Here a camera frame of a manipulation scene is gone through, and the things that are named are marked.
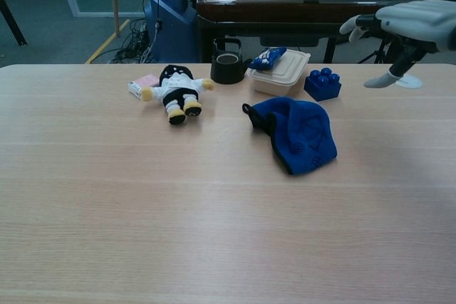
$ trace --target blue knit hat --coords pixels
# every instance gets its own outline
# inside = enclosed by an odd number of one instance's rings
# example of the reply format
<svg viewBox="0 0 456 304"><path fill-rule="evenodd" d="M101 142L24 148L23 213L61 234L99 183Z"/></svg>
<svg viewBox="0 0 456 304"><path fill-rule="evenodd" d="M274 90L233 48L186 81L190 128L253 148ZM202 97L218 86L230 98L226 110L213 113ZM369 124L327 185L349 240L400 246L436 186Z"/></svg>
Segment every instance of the blue knit hat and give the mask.
<svg viewBox="0 0 456 304"><path fill-rule="evenodd" d="M289 174L310 172L337 157L329 117L318 104L278 97L253 107L243 104L254 128L271 137Z"/></svg>

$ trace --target plush toy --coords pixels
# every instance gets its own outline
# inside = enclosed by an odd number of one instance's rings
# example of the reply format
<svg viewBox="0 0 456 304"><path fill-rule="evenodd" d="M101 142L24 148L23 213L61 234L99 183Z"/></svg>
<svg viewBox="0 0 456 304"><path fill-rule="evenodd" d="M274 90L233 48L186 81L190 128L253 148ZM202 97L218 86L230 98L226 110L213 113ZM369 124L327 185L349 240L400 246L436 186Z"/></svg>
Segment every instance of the plush toy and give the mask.
<svg viewBox="0 0 456 304"><path fill-rule="evenodd" d="M158 87L146 87L141 90L141 100L162 101L168 113L171 125L182 124L186 115L198 116L202 106L198 102L203 90L213 90L214 82L209 78L193 80L190 70L180 65L167 66L160 75Z"/></svg>

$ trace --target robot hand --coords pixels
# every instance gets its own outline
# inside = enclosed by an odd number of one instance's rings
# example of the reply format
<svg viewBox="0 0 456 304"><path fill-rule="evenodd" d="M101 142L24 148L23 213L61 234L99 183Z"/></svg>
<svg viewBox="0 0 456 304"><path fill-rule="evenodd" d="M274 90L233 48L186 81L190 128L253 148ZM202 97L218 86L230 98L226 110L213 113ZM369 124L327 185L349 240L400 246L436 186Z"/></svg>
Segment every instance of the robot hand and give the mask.
<svg viewBox="0 0 456 304"><path fill-rule="evenodd" d="M456 50L456 4L443 0L411 1L387 6L375 15L355 16L347 20L340 33L351 32L353 42L369 30L399 36L405 46L390 70L364 83L368 88L384 88L401 79L426 53Z"/></svg>

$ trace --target gray carpet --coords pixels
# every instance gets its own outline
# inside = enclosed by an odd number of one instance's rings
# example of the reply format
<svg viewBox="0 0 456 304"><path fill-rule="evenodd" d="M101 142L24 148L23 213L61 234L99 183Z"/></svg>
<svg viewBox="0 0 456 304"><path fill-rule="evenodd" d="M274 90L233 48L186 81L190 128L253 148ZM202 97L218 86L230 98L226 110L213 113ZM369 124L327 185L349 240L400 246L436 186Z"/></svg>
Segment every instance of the gray carpet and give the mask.
<svg viewBox="0 0 456 304"><path fill-rule="evenodd" d="M66 0L6 0L28 41L19 47L3 18L0 18L0 67L17 63L84 63L114 31L112 18L75 18ZM128 27L106 50L118 48L129 34ZM263 50L258 38L242 38L245 58ZM380 44L368 38L336 49L334 63L356 63ZM315 48L302 48L312 63L322 63L326 39ZM115 52L96 63L107 63ZM427 55L422 63L456 64L456 52Z"/></svg>

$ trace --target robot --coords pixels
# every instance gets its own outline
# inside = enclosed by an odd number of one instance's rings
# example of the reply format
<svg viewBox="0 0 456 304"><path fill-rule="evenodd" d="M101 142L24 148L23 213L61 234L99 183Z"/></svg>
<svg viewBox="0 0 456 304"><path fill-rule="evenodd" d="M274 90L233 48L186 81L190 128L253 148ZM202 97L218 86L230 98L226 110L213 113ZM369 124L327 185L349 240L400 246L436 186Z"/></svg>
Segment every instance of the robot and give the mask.
<svg viewBox="0 0 456 304"><path fill-rule="evenodd" d="M188 0L150 0L145 18L156 63L197 63L197 12Z"/></svg>
<svg viewBox="0 0 456 304"><path fill-rule="evenodd" d="M404 51L386 74L364 83L367 88L388 87L400 80L427 53L456 51L456 3L423 0L387 6L375 15L350 18L339 32L351 32L348 40L353 42L369 30L396 35L404 45Z"/></svg>

